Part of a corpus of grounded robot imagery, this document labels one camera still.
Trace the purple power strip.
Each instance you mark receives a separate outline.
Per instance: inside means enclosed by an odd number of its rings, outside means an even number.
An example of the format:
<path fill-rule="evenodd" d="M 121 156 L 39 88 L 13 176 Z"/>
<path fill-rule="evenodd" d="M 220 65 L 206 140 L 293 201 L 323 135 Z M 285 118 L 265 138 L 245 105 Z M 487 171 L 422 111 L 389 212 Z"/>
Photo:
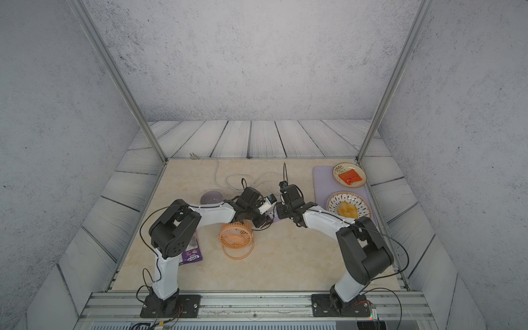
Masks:
<path fill-rule="evenodd" d="M 277 210 L 275 208 L 273 208 L 271 211 L 269 211 L 268 216 L 269 216 L 269 218 L 271 219 L 272 222 L 278 222 L 279 221 Z"/>

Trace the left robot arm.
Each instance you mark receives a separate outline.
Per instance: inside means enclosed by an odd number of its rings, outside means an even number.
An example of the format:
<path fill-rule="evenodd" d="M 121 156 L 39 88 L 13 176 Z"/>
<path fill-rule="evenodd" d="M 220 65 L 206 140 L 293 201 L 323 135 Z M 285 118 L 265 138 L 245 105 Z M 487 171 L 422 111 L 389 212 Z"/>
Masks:
<path fill-rule="evenodd" d="M 191 242 L 196 230 L 213 224 L 242 224 L 251 221 L 258 228 L 265 225 L 266 213 L 275 206 L 275 195 L 262 195 L 247 187 L 234 199 L 205 205 L 191 205 L 176 199 L 162 209 L 162 214 L 151 225 L 148 235 L 156 255 L 155 276 L 148 298 L 157 303 L 173 301 L 178 297 L 177 271 L 179 256 Z"/>

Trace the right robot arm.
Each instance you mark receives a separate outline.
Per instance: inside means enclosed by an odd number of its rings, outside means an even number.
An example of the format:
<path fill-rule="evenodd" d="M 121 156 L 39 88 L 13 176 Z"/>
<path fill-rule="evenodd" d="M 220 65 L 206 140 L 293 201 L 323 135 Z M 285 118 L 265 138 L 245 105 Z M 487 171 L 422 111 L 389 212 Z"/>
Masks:
<path fill-rule="evenodd" d="M 289 218 L 298 227 L 317 230 L 338 242 L 346 272 L 329 291 L 331 306 L 343 313 L 360 304 L 364 300 L 361 291 L 394 261 L 382 233 L 368 217 L 345 219 L 306 202 L 294 184 L 282 181 L 279 187 L 279 219 Z"/>

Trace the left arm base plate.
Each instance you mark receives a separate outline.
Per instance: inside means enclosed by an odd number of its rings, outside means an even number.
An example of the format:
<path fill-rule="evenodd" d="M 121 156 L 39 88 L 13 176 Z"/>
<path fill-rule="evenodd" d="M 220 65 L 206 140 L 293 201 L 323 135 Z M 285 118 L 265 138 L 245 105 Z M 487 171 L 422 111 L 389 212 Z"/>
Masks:
<path fill-rule="evenodd" d="M 141 318 L 196 318 L 198 317 L 200 295 L 176 294 L 165 301 L 155 294 L 149 294 L 140 312 Z"/>

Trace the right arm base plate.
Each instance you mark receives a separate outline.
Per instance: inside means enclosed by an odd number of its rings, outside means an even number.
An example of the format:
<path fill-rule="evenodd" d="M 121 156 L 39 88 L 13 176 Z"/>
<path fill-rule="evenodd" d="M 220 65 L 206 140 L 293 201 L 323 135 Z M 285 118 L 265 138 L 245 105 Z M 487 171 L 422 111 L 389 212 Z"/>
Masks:
<path fill-rule="evenodd" d="M 313 317 L 371 318 L 371 303 L 363 294 L 344 302 L 337 294 L 312 294 Z"/>

